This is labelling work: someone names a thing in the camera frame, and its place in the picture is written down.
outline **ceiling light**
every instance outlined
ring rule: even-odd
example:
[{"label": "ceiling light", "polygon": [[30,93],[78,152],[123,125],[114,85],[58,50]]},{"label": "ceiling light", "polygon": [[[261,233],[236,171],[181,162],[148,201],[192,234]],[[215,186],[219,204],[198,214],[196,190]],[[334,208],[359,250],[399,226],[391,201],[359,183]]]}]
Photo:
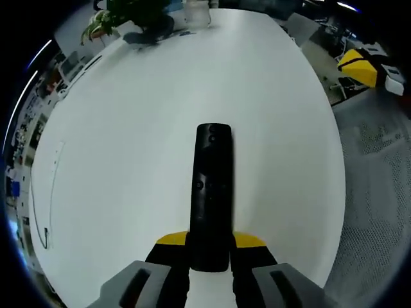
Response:
[{"label": "ceiling light", "polygon": [[348,4],[345,4],[345,3],[342,3],[342,2],[337,2],[337,4],[339,6],[342,6],[343,8],[348,8],[349,10],[353,10],[354,12],[358,13],[358,10],[356,8],[353,8],[351,5],[348,5]]},{"label": "ceiling light", "polygon": [[18,100],[17,103],[15,104],[15,107],[14,107],[14,110],[13,110],[13,113],[12,113],[12,116],[10,117],[10,122],[8,123],[8,126],[7,126],[6,135],[5,135],[5,137],[4,137],[3,150],[2,150],[2,153],[3,153],[3,154],[4,154],[4,147],[6,146],[8,130],[10,129],[10,125],[12,124],[15,111],[17,110],[17,107],[19,106],[20,101],[21,101],[21,99],[22,99],[23,96],[24,96],[24,93],[26,93],[28,86],[31,84],[31,82],[33,81],[34,77],[36,77],[36,75],[37,75],[38,72],[39,72],[39,71],[35,71],[35,72],[34,72],[33,76],[30,78],[30,80],[28,81],[28,83],[27,83],[26,86],[24,87],[23,92],[21,92],[20,97],[19,97],[19,100]]},{"label": "ceiling light", "polygon": [[44,44],[44,46],[39,50],[39,52],[34,56],[33,60],[30,61],[30,63],[27,66],[27,69],[30,67],[30,65],[36,60],[36,58],[41,54],[41,52],[46,48],[49,44],[51,43],[51,40],[49,40],[47,43]]}]

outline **potted plant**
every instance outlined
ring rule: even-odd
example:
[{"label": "potted plant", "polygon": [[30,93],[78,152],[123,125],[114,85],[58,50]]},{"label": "potted plant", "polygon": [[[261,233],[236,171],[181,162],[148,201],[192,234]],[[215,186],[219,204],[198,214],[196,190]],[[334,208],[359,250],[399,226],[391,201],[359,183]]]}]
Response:
[{"label": "potted plant", "polygon": [[107,10],[100,10],[91,17],[82,34],[82,44],[86,39],[116,33],[116,27],[127,21],[132,21],[152,35],[170,28],[170,25],[172,30],[172,18],[164,13],[169,3],[170,0],[107,0]]}]

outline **glass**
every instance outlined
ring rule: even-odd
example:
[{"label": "glass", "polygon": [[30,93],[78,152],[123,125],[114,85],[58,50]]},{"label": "glass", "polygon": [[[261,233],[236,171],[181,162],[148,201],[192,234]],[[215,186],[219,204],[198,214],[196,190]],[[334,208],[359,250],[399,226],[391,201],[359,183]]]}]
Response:
[{"label": "glass", "polygon": [[188,28],[191,30],[206,28],[211,23],[208,1],[188,1],[184,5],[184,13]]}]

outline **office desk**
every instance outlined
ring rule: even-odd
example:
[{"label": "office desk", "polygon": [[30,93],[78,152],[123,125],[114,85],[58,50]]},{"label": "office desk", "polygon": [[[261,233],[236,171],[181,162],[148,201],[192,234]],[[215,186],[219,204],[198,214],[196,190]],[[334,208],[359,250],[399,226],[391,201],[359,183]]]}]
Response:
[{"label": "office desk", "polygon": [[[200,123],[233,130],[235,229],[262,238],[278,262],[318,285],[327,280],[345,176],[326,94],[271,18],[239,10],[211,16],[209,29],[140,52],[113,42],[44,129],[33,189],[51,248],[41,247],[34,224],[31,232],[44,272],[70,308],[97,299],[101,285],[144,260],[158,238],[188,229]],[[210,297],[232,301],[227,281],[213,284],[224,286]],[[197,291],[190,293],[195,302]]]}]

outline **remote control button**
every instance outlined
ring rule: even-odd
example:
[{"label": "remote control button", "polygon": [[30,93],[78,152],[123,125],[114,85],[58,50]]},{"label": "remote control button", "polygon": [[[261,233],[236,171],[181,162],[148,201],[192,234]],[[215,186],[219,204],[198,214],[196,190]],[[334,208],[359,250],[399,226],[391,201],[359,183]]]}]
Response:
[{"label": "remote control button", "polygon": [[197,181],[197,183],[196,183],[196,187],[197,187],[197,189],[202,189],[202,188],[204,187],[203,182],[201,182],[201,181]]}]

